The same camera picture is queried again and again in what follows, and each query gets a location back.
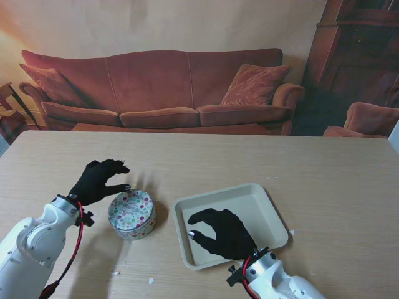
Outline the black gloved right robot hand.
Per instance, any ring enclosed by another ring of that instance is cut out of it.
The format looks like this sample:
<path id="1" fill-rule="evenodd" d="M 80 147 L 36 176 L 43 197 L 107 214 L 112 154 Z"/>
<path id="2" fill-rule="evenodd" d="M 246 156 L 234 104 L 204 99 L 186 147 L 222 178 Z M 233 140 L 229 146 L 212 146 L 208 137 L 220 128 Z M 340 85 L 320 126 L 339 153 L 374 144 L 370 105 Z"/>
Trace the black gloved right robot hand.
<path id="1" fill-rule="evenodd" d="M 190 225 L 204 222 L 216 233 L 212 239 L 197 230 L 188 233 L 190 238 L 211 254 L 228 260 L 246 259 L 257 250 L 257 245 L 236 214 L 224 209 L 205 209 L 190 216 Z"/>

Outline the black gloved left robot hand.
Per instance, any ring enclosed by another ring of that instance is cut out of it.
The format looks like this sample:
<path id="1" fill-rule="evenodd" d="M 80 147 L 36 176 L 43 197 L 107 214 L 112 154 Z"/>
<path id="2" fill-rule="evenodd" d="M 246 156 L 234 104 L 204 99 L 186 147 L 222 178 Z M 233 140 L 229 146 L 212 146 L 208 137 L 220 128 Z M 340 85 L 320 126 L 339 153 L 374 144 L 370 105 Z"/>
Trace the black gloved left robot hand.
<path id="1" fill-rule="evenodd" d="M 107 186 L 107 181 L 116 174 L 127 174 L 130 170 L 123 161 L 107 159 L 92 161 L 86 165 L 81 177 L 69 191 L 68 197 L 73 201 L 88 206 L 101 201 L 107 196 L 131 190 L 129 184 Z"/>

